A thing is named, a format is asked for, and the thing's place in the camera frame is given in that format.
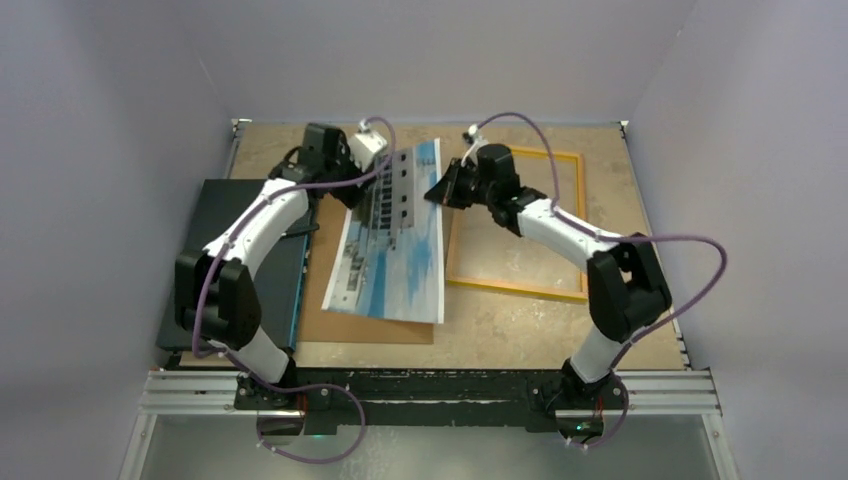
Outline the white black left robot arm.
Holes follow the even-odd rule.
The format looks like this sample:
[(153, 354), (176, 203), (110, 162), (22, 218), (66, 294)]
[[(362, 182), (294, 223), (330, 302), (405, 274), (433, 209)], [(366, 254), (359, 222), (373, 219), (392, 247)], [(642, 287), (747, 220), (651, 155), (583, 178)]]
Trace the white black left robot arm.
[(219, 355), (253, 377), (272, 408), (292, 405), (301, 391), (292, 353), (261, 325), (255, 276), (271, 250), (310, 207), (331, 195), (358, 206), (390, 164), (396, 133), (376, 131), (372, 118), (353, 135), (310, 123), (299, 145), (275, 165), (259, 193), (223, 233), (175, 260), (174, 309), (199, 358)]

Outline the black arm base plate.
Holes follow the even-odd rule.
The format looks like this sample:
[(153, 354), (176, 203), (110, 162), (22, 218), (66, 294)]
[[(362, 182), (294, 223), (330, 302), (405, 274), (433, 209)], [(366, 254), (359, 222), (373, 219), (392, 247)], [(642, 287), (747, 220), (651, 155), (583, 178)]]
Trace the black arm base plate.
[(360, 423), (599, 433), (625, 404), (620, 382), (580, 387), (560, 369), (300, 367), (286, 393), (241, 374), (234, 398), (238, 410), (303, 415), (309, 435)]

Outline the building and sky photo print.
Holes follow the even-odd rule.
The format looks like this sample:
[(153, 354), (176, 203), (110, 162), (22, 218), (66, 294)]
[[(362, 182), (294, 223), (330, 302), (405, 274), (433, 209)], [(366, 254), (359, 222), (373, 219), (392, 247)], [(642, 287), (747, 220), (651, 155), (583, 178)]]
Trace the building and sky photo print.
[(364, 200), (346, 214), (323, 310), (443, 323), (443, 215), (424, 197), (441, 174), (438, 138), (394, 153)]

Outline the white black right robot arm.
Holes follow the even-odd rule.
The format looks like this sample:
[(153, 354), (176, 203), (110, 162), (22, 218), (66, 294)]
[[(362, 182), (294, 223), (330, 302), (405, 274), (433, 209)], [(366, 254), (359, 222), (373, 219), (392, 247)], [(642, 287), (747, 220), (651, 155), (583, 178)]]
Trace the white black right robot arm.
[(593, 325), (561, 369), (561, 392), (573, 406), (584, 407), (599, 396), (626, 345), (672, 305), (659, 260), (644, 235), (625, 237), (596, 228), (523, 185), (513, 152), (503, 144), (480, 147), (473, 160), (452, 159), (424, 198), (453, 209), (482, 205), (497, 225), (547, 247), (586, 275)]

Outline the wooden picture frame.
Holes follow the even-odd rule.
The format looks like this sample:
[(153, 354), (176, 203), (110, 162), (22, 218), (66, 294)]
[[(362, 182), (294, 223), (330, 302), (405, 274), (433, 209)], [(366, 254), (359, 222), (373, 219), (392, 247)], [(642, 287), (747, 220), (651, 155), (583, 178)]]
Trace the wooden picture frame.
[[(541, 149), (511, 146), (522, 183), (539, 190), (551, 184), (551, 169)], [(562, 197), (559, 205), (587, 218), (585, 161), (573, 152), (554, 152)], [(454, 210), (445, 275), (448, 284), (498, 293), (585, 304), (586, 275), (569, 261), (496, 225), (482, 206)]]

